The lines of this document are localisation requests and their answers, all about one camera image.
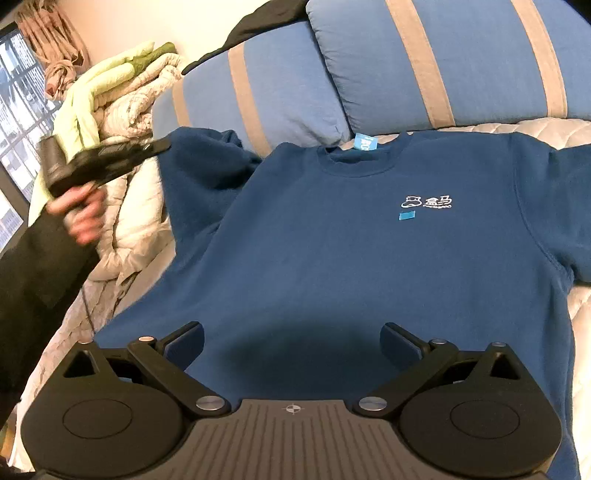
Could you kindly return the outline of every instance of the hand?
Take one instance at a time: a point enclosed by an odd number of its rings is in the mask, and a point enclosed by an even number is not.
[[[105,192],[95,190],[93,183],[73,187],[50,201],[46,210],[50,215],[65,216],[64,223],[70,236],[79,245],[88,245],[100,238],[105,225]]]

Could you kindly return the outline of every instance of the striped pillow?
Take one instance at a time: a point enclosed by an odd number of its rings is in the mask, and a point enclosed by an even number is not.
[[[310,0],[354,132],[591,119],[591,26],[563,0]]]
[[[351,138],[308,22],[258,35],[191,70],[154,105],[154,136],[179,126],[234,130],[261,157],[282,142]]]

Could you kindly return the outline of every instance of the textured grip plate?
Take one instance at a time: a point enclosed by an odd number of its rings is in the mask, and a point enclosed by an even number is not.
[[[409,452],[387,421],[359,417],[341,400],[244,400],[230,416],[198,421],[178,451],[132,478],[459,480]]]

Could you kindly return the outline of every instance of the black jacket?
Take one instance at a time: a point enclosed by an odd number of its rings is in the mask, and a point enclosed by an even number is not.
[[[45,210],[0,258],[0,426],[98,261]]]

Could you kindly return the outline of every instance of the black strap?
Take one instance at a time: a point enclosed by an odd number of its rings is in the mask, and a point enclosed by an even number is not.
[[[243,19],[232,29],[226,39],[226,43],[224,43],[221,48],[206,53],[199,60],[187,65],[183,69],[183,75],[188,74],[204,61],[209,60],[226,50],[230,50],[230,48],[235,47],[249,38],[306,18],[307,3],[308,0],[269,0],[267,3],[257,8],[253,13],[243,17]]]

